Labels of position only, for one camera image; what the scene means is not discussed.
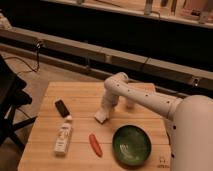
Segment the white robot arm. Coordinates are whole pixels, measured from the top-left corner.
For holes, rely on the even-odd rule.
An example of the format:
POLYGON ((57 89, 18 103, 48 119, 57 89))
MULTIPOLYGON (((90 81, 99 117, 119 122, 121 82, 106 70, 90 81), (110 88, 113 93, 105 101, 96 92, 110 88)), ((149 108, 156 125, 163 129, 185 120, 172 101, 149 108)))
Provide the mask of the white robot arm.
POLYGON ((117 73, 104 81, 105 93, 95 118, 109 118, 120 96, 172 122, 171 171, 213 171, 213 99, 192 95, 184 99, 132 87, 117 73))

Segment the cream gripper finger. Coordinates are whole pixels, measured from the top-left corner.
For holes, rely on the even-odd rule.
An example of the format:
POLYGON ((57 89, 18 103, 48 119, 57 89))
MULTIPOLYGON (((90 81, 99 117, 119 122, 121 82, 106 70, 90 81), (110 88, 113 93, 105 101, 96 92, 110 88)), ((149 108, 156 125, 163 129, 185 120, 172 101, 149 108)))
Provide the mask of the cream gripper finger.
POLYGON ((112 107, 102 107, 102 108, 100 109, 100 115, 101 115, 102 117, 108 118, 109 115, 112 113, 112 111, 113 111, 113 108, 112 108, 112 107))

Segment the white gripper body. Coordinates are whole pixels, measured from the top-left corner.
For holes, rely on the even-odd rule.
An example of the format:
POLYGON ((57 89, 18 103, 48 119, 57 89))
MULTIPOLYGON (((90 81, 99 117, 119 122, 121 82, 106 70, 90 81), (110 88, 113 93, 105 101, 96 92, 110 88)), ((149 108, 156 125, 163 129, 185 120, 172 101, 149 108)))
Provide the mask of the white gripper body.
POLYGON ((113 108, 118 104, 119 96, 106 90, 102 97, 101 105, 104 108, 113 108))

